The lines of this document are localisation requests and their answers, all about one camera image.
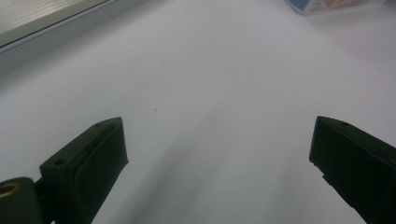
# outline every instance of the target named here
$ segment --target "screw hole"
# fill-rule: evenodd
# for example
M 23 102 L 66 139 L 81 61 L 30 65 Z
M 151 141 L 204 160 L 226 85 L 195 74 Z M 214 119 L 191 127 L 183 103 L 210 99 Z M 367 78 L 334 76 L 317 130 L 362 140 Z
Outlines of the screw hole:
M 58 160 L 54 164 L 55 165 L 63 165 L 66 162 L 66 160 Z
M 20 184 L 18 183 L 9 183 L 0 187 L 0 198 L 7 197 L 15 193 L 20 188 Z

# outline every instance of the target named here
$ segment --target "white table surface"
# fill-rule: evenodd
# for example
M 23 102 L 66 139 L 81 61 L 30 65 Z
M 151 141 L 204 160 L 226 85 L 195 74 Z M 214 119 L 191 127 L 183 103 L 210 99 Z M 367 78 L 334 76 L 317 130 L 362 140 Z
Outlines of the white table surface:
M 308 161 L 316 116 L 396 146 L 396 3 L 120 0 L 0 54 L 0 180 L 122 116 L 93 223 L 362 224 Z

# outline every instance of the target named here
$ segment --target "white surface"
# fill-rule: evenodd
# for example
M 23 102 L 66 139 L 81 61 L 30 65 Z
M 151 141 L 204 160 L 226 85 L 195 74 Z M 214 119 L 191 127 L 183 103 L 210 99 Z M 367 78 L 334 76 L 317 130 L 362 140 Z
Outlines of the white surface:
M 364 223 L 308 153 L 317 115 L 396 146 L 395 12 L 120 0 L 0 55 L 0 180 L 122 116 L 93 223 Z

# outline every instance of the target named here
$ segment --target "box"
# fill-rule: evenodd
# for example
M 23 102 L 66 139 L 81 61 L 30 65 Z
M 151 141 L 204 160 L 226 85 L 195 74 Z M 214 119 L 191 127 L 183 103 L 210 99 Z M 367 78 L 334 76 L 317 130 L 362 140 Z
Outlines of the box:
M 310 14 L 384 3 L 387 0 L 286 0 L 298 13 Z
M 115 0 L 0 0 L 0 53 Z

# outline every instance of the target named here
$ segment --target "colorful package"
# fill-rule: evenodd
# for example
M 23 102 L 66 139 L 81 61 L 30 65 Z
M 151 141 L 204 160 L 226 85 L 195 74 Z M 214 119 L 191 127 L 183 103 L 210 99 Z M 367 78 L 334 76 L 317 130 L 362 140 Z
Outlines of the colorful package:
M 286 0 L 297 12 L 303 14 L 329 11 L 346 7 L 370 6 L 386 0 Z

